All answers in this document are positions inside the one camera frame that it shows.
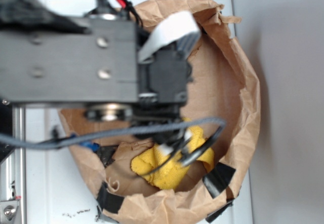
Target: black cable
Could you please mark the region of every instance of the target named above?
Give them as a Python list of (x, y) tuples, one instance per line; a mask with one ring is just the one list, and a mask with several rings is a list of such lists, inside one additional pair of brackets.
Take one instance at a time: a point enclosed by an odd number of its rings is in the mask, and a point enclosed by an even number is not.
[(225, 127), (226, 122), (221, 118), (204, 118), (199, 120), (194, 120), (190, 122), (181, 122), (181, 123), (171, 123), (165, 125), (152, 125), (152, 126), (139, 126), (132, 128), (123, 128), (123, 129), (112, 129), (108, 131), (101, 131), (96, 133), (90, 133), (86, 135), (82, 135), (79, 137), (73, 137), (68, 139), (58, 139), (53, 142), (48, 142), (47, 144), (37, 144), (32, 142), (20, 141), (10, 136), (0, 134), (0, 143), (9, 144), (18, 148), (29, 148), (33, 150), (54, 150), (62, 147), (68, 147), (74, 144), (79, 144), (85, 141), (91, 141), (94, 139), (104, 138), (104, 137), (112, 137), (119, 135), (141, 135), (141, 134), (153, 134), (153, 133), (161, 133), (166, 131), (173, 131), (183, 128), (188, 128), (193, 125), (199, 124), (218, 124), (222, 128)]

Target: crumpled paper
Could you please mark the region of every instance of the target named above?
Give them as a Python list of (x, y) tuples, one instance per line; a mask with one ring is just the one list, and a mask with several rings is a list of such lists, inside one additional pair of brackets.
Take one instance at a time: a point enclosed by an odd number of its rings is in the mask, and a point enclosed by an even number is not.
[[(119, 182), (116, 193), (126, 196), (121, 209), (118, 214), (106, 210), (103, 213), (120, 223), (197, 223), (239, 193), (259, 135), (260, 85), (237, 38), (230, 38), (227, 24), (240, 22), (240, 19), (223, 16), (222, 9), (223, 5), (212, 0), (149, 0), (136, 6), (148, 30), (182, 10), (192, 12), (202, 28), (204, 33), (189, 57), (194, 82), (188, 85), (189, 100), (182, 114), (193, 120), (217, 116), (227, 121), (213, 150), (215, 164), (220, 161), (236, 169), (233, 179), (229, 187), (213, 199), (201, 181), (204, 167), (196, 162), (176, 191), (159, 191), (142, 178), (134, 177), (129, 165), (136, 154), (152, 146), (151, 142), (138, 141), (131, 136), (101, 140), (102, 145), (123, 142), (113, 156), (115, 162), (107, 169), (94, 153), (71, 147), (82, 177), (95, 198), (102, 180)], [(66, 131), (78, 134), (127, 125), (88, 123), (80, 110), (63, 110), (61, 116)], [(202, 128), (205, 137), (216, 130), (214, 125), (202, 125)]]

